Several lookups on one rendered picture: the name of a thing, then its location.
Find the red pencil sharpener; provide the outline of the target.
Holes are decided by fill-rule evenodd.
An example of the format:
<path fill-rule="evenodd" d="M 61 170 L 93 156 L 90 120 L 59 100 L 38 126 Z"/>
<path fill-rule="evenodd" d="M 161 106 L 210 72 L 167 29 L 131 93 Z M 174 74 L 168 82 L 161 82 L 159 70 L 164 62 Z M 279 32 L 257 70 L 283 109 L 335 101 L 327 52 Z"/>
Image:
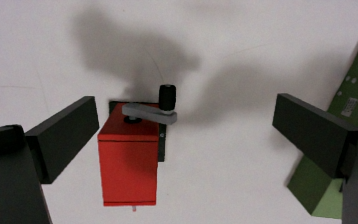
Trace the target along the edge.
<path fill-rule="evenodd" d="M 97 134 L 105 207 L 132 206 L 136 212 L 137 206 L 156 205 L 166 125 L 177 121 L 176 87 L 160 85 L 158 102 L 109 102 L 109 117 Z"/>

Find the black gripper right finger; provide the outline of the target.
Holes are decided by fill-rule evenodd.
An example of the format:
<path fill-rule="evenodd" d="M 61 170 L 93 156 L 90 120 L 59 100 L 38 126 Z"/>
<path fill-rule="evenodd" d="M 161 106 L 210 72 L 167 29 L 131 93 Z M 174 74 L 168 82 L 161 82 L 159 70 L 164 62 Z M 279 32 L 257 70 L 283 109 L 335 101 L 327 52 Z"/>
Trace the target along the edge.
<path fill-rule="evenodd" d="M 288 93 L 272 126 L 332 179 L 343 179 L 342 224 L 358 224 L 358 127 Z"/>

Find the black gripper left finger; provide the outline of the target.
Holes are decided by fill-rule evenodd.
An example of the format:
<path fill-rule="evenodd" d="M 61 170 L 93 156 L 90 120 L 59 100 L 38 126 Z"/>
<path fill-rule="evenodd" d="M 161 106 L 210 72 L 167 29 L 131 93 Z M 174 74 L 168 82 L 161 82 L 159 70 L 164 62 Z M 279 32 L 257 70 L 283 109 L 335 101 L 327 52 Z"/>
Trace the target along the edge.
<path fill-rule="evenodd" d="M 53 224 L 41 185 L 52 185 L 99 129 L 95 96 L 25 133 L 0 126 L 0 224 Z"/>

